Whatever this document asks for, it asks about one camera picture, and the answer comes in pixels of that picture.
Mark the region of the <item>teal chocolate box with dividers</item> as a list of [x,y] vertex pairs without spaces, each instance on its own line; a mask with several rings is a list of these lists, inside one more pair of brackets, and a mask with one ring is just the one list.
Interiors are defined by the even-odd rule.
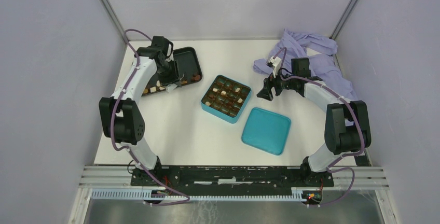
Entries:
[[[237,87],[241,88],[239,92],[235,91]],[[226,95],[221,95],[222,91],[226,91]],[[251,95],[252,89],[249,86],[223,75],[217,75],[201,99],[201,108],[228,123],[235,124]],[[242,103],[237,102],[239,98],[243,99]]]

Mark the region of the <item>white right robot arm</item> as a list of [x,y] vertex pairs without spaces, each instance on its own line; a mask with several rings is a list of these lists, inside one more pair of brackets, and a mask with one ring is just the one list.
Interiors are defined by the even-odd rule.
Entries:
[[303,162],[306,169],[300,171],[300,181],[312,187],[321,179],[320,172],[342,158],[363,154],[372,142],[367,105],[363,101],[349,100],[313,76],[309,59],[292,59],[292,70],[283,67],[280,57],[264,61],[269,75],[257,97],[272,101],[285,90],[294,90],[312,101],[325,112],[324,144]]

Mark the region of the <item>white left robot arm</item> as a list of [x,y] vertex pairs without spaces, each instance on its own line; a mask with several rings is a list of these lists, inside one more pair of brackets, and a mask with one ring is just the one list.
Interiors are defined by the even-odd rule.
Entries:
[[121,86],[112,96],[99,101],[104,135],[112,140],[115,150],[128,151],[136,167],[145,170],[144,181],[153,187],[162,182],[163,172],[156,168],[159,158],[145,140],[146,125],[138,102],[155,75],[160,86],[166,89],[181,85],[173,49],[173,42],[163,36],[154,36],[150,46],[134,52],[135,59]]

